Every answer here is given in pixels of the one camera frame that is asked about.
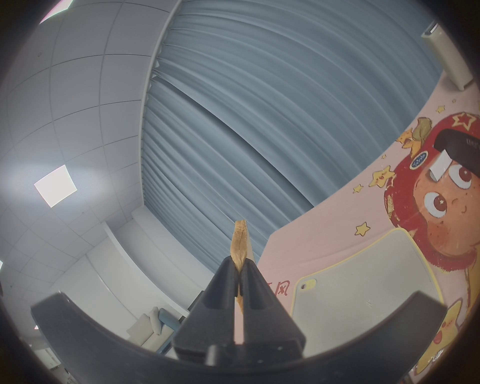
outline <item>white sofa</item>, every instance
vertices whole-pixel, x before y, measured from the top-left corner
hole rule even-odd
[[[157,352],[173,334],[173,329],[158,319],[158,308],[153,307],[148,316],[142,313],[140,318],[127,329],[128,341],[152,352]]]

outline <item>cartoon eye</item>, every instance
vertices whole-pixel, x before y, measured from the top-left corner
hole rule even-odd
[[[433,217],[441,218],[447,213],[447,200],[437,192],[428,192],[423,203]]]
[[[468,189],[472,185],[472,174],[471,172],[462,167],[461,164],[452,165],[448,169],[448,174],[452,181],[461,189]]]

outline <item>ceiling tile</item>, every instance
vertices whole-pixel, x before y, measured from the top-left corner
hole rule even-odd
[[[46,243],[31,230],[27,230],[15,244],[15,248],[21,253],[33,257],[33,255]]]
[[[138,136],[120,140],[105,146],[110,172],[118,171],[138,162]]]
[[[91,249],[91,245],[87,243],[82,238],[78,238],[72,244],[70,244],[67,248],[65,248],[64,252],[71,256],[78,259],[79,256],[84,255]]]
[[[106,55],[100,82],[100,103],[141,100],[150,58]]]
[[[116,231],[122,225],[127,223],[127,219],[125,218],[125,215],[121,209],[115,212],[113,215],[107,217],[105,221],[112,231]]]
[[[84,239],[94,247],[100,244],[100,242],[106,238],[107,238],[107,233],[103,229],[102,224],[97,224],[82,236],[82,239]]]
[[[50,262],[49,266],[65,272],[68,268],[75,264],[76,261],[77,259],[75,259],[74,257],[71,257],[66,253],[60,252],[60,254]]]
[[[178,2],[178,0],[128,0],[128,3],[146,5],[148,7],[154,7],[163,11],[170,12]]]
[[[102,56],[93,56],[51,68],[50,94],[55,120],[98,105],[101,66]]]
[[[100,107],[104,144],[138,135],[141,103],[141,101],[127,101]]]
[[[49,295],[45,293],[40,293],[40,292],[33,292],[30,290],[27,290],[24,294],[23,299],[30,305],[34,305],[38,303],[39,301],[46,299]]]
[[[33,277],[27,276],[23,273],[19,273],[17,278],[15,279],[14,284],[17,287],[28,289],[28,287],[30,287],[30,285],[32,284],[33,280]]]
[[[109,174],[103,147],[68,161],[67,169],[79,190],[94,187],[97,179]]]
[[[0,236],[10,245],[15,245],[26,230],[27,227],[7,208],[0,217]]]
[[[49,210],[40,219],[38,219],[30,227],[30,229],[43,240],[48,241],[54,235],[59,233],[64,227],[65,224],[63,221],[61,221],[52,210]]]
[[[2,236],[0,236],[0,260],[5,261],[11,250],[12,246],[7,243]]]
[[[103,55],[108,33],[119,8],[118,3],[100,3],[70,9],[55,43],[52,64]]]
[[[15,147],[24,182],[34,184],[65,164],[53,124],[36,130]]]
[[[138,163],[113,172],[111,177],[115,191],[123,191],[125,188],[140,182],[140,170],[138,168]]]
[[[33,255],[33,258],[42,264],[48,265],[59,253],[60,250],[46,243]]]
[[[95,4],[95,3],[107,3],[107,2],[117,2],[121,3],[121,0],[73,0],[69,8],[79,7],[86,4]]]
[[[61,202],[52,207],[53,212],[66,224],[70,224],[76,218],[80,217],[82,213],[88,211],[89,209],[90,208],[88,207],[85,199],[79,193],[79,191],[72,193],[70,196],[67,196]]]
[[[47,281],[49,283],[55,283],[62,274],[63,271],[59,271],[58,269],[47,266],[42,272],[40,272],[40,274],[37,276],[37,279]]]
[[[12,267],[7,264],[3,264],[0,268],[0,281],[5,284],[13,284],[17,279],[19,272],[14,270]]]
[[[50,123],[48,70],[25,80],[8,95],[8,120],[13,143]]]
[[[42,281],[38,279],[34,279],[32,284],[30,285],[29,289],[30,291],[36,291],[40,293],[46,293],[50,294],[50,287],[52,286],[52,283],[49,283],[48,281]]]
[[[168,12],[123,4],[108,38],[106,54],[153,55]]]
[[[24,180],[15,148],[0,159],[0,195],[10,205],[18,193],[22,192]]]
[[[10,73],[7,73],[7,75],[3,78],[3,82],[0,83],[0,100],[5,99],[8,95],[8,92],[10,91],[8,89],[9,77],[10,77]]]
[[[65,160],[71,160],[103,145],[98,107],[56,120],[55,131]]]
[[[96,180],[91,188],[82,190],[82,194],[85,196],[85,200],[91,208],[97,206],[109,197],[114,196],[115,189],[113,188],[110,175]]]
[[[27,227],[31,226],[50,210],[50,207],[33,184],[30,185],[29,189],[28,193],[25,190],[25,193],[19,193],[10,205],[13,214]]]
[[[116,195],[101,202],[96,207],[92,208],[93,213],[100,221],[104,221],[107,217],[113,215],[120,209],[120,204]]]
[[[30,257],[24,255],[19,250],[12,248],[5,259],[5,264],[20,272],[25,264],[28,263],[28,260],[30,260]]]
[[[0,158],[13,147],[12,134],[8,128],[7,99],[0,101]]]
[[[39,263],[37,260],[30,259],[22,269],[22,273],[30,277],[37,277],[45,267],[46,265]]]
[[[54,237],[52,237],[48,242],[53,245],[55,248],[63,251],[75,240],[78,239],[78,235],[73,232],[70,228],[65,227]]]
[[[17,286],[14,285],[10,289],[9,295],[12,296],[12,297],[15,297],[17,299],[21,299],[26,291],[27,291],[26,289],[20,288],[20,287],[17,287]]]
[[[63,14],[51,17],[35,28],[11,66],[10,89],[50,66],[55,38],[62,19]]]
[[[69,227],[73,229],[73,231],[82,236],[85,232],[93,228],[95,225],[99,223],[95,214],[88,210],[83,215],[81,215],[78,219],[75,219],[69,224]]]
[[[125,214],[125,218],[127,220],[131,220],[132,219],[132,211],[134,209],[137,209],[138,207],[141,207],[142,204],[143,204],[142,199],[140,198],[140,199],[137,199],[137,200],[131,202],[130,204],[127,204],[126,206],[124,206],[122,208],[122,211]]]
[[[0,197],[0,216],[3,215],[3,212],[7,209],[7,203]]]
[[[140,183],[136,183],[127,189],[124,189],[122,192],[117,194],[119,198],[120,205],[125,207],[131,202],[142,198],[142,187]]]

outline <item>red star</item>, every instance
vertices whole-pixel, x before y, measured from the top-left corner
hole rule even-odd
[[[459,113],[458,115],[453,116],[454,123],[452,124],[452,127],[456,126],[463,126],[467,131],[470,130],[470,127],[472,123],[476,120],[477,118],[473,115],[470,115],[469,113]]]

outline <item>wooden stick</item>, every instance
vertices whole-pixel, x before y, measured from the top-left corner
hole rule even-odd
[[[230,255],[239,273],[243,268],[243,264],[245,264],[245,259],[255,261],[246,220],[239,220],[235,222],[232,244],[230,245]],[[237,303],[239,304],[241,312],[243,313],[243,297],[240,296],[240,291],[237,296]]]

